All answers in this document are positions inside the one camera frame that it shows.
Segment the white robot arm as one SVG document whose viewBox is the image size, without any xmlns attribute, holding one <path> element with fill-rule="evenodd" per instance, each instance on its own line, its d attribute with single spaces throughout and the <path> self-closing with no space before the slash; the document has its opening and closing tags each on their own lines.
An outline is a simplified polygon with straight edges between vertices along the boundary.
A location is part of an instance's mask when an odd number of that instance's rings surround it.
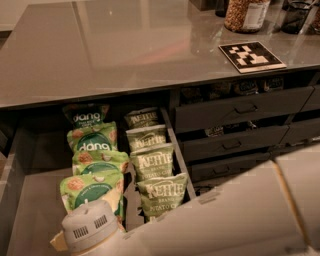
<svg viewBox="0 0 320 256">
<path fill-rule="evenodd" d="M 155 220 L 122 232 L 87 203 L 51 241 L 70 256 L 299 256 L 320 250 L 320 145 L 276 157 Z"/>
</svg>

